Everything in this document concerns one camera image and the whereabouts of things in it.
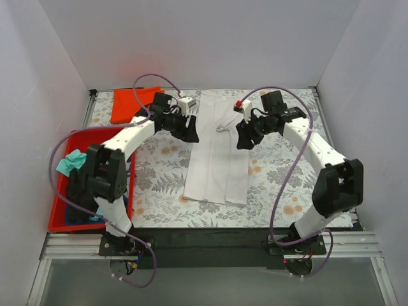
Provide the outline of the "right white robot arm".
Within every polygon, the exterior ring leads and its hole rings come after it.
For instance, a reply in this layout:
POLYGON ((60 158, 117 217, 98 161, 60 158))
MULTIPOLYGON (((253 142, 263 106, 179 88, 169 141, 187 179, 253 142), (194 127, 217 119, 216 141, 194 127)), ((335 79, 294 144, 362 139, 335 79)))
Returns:
POLYGON ((363 202, 364 167, 359 159, 348 159, 314 131, 307 105, 288 107, 282 87, 270 87, 261 96, 262 109, 254 108, 248 96, 234 104, 244 118, 237 124, 238 150, 251 150, 266 135, 278 133, 304 157, 317 176, 312 206, 289 228, 286 238, 270 238, 275 245, 303 253, 334 219, 363 202))

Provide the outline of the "white t shirt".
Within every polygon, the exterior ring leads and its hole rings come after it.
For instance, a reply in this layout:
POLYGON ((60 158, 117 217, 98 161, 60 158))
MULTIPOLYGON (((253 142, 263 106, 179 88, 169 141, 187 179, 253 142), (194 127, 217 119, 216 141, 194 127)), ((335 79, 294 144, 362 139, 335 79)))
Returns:
POLYGON ((249 188, 249 152, 238 150, 236 125, 242 114, 237 100, 213 92, 201 93, 196 119, 199 142, 193 144, 184 197, 243 207, 249 188))

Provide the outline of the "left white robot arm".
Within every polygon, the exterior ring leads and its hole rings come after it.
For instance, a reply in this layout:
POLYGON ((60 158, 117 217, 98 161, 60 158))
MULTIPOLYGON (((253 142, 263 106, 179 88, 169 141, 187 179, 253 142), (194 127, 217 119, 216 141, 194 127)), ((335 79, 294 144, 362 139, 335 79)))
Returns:
POLYGON ((113 246, 123 255, 131 254, 136 240, 129 235, 132 222, 124 205, 127 190, 126 161, 148 138, 159 131, 168 131, 186 143, 198 143, 196 116, 191 108, 196 100, 185 96, 173 104, 174 97, 157 92, 153 101, 141 107, 130 123, 115 136, 87 149, 82 167, 84 186, 102 212, 106 230, 115 236, 113 246))

